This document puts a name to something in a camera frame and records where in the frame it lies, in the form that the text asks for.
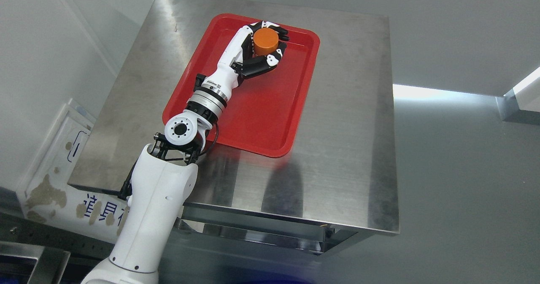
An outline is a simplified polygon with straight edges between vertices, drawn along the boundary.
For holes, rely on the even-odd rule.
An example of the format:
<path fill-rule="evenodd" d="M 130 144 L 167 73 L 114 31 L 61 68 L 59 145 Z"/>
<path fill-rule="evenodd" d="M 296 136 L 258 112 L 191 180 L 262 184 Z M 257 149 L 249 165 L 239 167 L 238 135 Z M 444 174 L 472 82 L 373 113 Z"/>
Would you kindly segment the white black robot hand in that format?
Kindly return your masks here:
<path fill-rule="evenodd" d="M 259 30 L 268 31 L 278 39 L 274 51 L 256 56 L 254 39 Z M 289 31 L 270 21 L 242 26 L 222 53 L 214 73 L 195 83 L 194 94 L 190 100 L 203 92 L 209 92 L 215 100 L 225 105 L 232 97 L 232 90 L 240 86 L 245 79 L 266 74 L 278 66 L 288 40 Z"/>

